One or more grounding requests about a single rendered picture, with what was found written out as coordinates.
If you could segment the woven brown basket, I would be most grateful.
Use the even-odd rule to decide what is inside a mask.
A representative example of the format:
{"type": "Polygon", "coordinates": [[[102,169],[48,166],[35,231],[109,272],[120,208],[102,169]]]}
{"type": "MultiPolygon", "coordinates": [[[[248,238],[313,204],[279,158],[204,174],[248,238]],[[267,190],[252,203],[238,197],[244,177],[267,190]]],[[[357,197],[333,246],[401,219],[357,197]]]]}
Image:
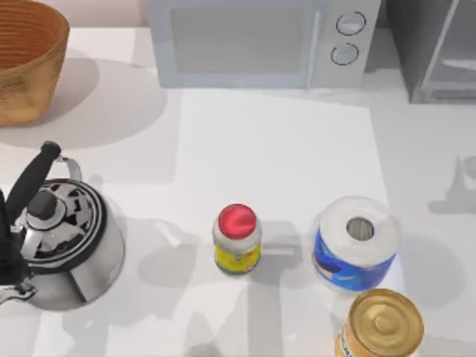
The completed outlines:
{"type": "Polygon", "coordinates": [[[0,0],[0,126],[39,120],[65,61],[70,26],[35,0],[0,0]]]}

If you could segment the red-lidded yellow label jar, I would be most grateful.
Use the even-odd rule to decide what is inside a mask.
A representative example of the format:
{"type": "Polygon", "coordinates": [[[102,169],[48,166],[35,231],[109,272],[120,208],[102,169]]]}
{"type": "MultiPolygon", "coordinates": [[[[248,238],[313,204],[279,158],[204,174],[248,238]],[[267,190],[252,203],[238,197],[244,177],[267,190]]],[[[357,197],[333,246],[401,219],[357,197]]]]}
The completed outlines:
{"type": "Polygon", "coordinates": [[[260,220],[249,206],[224,207],[212,230],[216,265],[230,275],[249,273],[260,261],[262,235],[260,220]]]}

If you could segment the round microwave knob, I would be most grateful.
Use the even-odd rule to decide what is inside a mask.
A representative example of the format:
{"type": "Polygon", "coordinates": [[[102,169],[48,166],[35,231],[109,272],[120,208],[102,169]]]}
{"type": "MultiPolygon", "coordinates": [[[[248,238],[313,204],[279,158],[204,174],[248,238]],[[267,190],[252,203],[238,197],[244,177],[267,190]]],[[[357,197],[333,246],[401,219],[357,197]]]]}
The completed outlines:
{"type": "Polygon", "coordinates": [[[353,64],[359,56],[359,49],[351,43],[346,43],[340,47],[333,48],[330,59],[338,66],[353,64]]]}
{"type": "Polygon", "coordinates": [[[344,36],[354,36],[360,33],[365,25],[365,16],[356,11],[341,15],[336,22],[336,29],[344,36]]]}

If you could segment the gold-topped yellow can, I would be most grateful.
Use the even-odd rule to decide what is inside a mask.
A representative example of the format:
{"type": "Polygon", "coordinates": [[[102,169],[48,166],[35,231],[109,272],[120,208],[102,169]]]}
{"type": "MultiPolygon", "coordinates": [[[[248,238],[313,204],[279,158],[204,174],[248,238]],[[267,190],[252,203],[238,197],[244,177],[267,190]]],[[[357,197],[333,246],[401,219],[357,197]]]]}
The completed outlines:
{"type": "Polygon", "coordinates": [[[362,292],[337,335],[335,357],[412,357],[424,336],[414,303],[391,289],[362,292]]]}

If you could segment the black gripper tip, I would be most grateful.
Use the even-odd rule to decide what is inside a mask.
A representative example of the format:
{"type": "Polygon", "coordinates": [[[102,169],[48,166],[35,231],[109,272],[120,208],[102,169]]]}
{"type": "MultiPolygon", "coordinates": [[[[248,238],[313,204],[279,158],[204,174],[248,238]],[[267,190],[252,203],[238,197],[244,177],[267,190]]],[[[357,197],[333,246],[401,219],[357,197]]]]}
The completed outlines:
{"type": "Polygon", "coordinates": [[[32,276],[13,238],[3,191],[0,189],[0,286],[15,286],[32,276]]]}

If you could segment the blue-wrapped paper towel roll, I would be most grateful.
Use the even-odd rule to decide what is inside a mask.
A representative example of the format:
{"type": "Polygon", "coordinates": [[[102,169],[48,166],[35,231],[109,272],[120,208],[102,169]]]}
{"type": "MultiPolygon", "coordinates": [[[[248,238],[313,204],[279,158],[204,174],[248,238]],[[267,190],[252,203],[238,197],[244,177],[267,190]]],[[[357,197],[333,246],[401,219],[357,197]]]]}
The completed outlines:
{"type": "Polygon", "coordinates": [[[315,268],[332,285],[352,292],[377,287],[400,244],[397,218],[387,206],[363,196],[336,199],[318,218],[315,268]]]}

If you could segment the pale microwave oven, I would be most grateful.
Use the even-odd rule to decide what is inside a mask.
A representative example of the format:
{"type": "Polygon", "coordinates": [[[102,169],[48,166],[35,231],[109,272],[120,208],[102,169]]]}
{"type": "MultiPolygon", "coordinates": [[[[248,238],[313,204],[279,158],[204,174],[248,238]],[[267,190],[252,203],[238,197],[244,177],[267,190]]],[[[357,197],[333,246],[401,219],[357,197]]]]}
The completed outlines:
{"type": "Polygon", "coordinates": [[[382,0],[147,0],[155,63],[165,88],[335,89],[358,86],[382,0]],[[338,18],[360,12],[344,36],[338,18]],[[346,43],[351,65],[330,59],[346,43]]]}

